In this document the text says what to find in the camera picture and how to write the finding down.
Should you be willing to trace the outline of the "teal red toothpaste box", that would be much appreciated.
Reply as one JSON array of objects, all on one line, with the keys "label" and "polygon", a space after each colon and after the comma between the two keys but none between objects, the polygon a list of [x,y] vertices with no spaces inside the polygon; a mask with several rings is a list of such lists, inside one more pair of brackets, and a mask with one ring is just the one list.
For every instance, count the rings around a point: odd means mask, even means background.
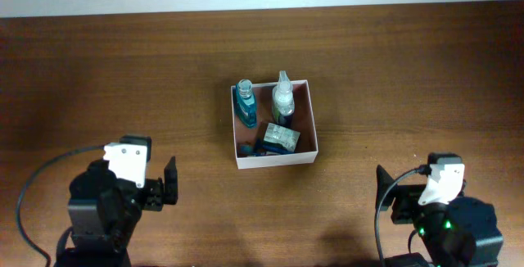
[{"label": "teal red toothpaste box", "polygon": [[239,144],[237,146],[237,154],[242,157],[248,157],[248,156],[260,156],[262,154],[262,150],[259,145],[250,145],[247,143]]}]

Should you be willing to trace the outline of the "teal mouthwash bottle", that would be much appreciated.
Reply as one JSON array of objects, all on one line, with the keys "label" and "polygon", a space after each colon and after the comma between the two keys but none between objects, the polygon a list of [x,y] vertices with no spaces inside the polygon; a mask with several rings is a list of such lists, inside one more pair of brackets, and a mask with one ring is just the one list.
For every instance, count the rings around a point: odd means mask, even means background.
[{"label": "teal mouthwash bottle", "polygon": [[241,79],[235,86],[235,112],[241,122],[249,129],[257,125],[257,102],[252,82]]}]

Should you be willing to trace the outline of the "green white soap box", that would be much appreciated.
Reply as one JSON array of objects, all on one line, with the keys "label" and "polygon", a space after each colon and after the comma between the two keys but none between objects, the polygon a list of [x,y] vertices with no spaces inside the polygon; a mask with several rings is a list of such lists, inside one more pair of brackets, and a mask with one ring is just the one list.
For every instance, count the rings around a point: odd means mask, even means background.
[{"label": "green white soap box", "polygon": [[300,132],[270,123],[263,137],[263,144],[267,147],[294,153],[300,138]]}]

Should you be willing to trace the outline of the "clear purple liquid bottle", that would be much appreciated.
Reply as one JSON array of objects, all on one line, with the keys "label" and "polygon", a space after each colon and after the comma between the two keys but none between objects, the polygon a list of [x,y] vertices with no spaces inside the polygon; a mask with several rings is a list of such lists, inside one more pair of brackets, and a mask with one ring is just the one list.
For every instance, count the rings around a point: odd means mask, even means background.
[{"label": "clear purple liquid bottle", "polygon": [[285,70],[279,71],[278,82],[272,93],[272,115],[276,124],[291,128],[295,113],[293,84]]}]

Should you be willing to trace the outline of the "blue disposable razor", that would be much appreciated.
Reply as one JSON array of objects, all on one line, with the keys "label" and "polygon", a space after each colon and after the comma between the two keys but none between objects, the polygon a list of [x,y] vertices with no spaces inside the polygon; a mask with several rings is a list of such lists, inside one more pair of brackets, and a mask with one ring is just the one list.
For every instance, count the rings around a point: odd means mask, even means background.
[{"label": "blue disposable razor", "polygon": [[282,145],[279,145],[276,143],[268,143],[268,142],[263,141],[261,138],[258,138],[255,141],[254,151],[257,154],[262,154],[263,152],[265,153],[272,152],[278,155],[286,155],[290,153]]}]

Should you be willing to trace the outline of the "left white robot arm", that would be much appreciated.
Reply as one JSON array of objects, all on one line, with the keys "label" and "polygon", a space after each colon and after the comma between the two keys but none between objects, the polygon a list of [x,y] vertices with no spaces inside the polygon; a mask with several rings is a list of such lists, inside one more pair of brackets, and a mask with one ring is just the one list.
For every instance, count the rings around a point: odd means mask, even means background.
[{"label": "left white robot arm", "polygon": [[68,213],[72,225],[56,246],[56,266],[130,266],[127,252],[145,210],[161,211],[178,201],[176,158],[164,177],[146,179],[143,188],[119,179],[109,162],[96,160],[70,184]]}]

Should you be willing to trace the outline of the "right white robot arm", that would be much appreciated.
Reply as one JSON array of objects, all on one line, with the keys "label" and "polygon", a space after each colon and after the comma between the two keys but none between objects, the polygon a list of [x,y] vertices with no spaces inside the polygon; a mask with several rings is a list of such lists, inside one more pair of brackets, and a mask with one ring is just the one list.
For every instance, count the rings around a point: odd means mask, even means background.
[{"label": "right white robot arm", "polygon": [[[495,208],[474,197],[459,194],[447,204],[420,205],[421,185],[402,185],[413,174],[429,175],[429,165],[421,165],[393,179],[379,165],[376,168],[377,197],[374,233],[381,266],[496,266],[504,244],[497,227]],[[419,253],[386,258],[380,239],[380,214],[392,208],[394,224],[411,224],[411,237],[419,236],[431,262]]]}]

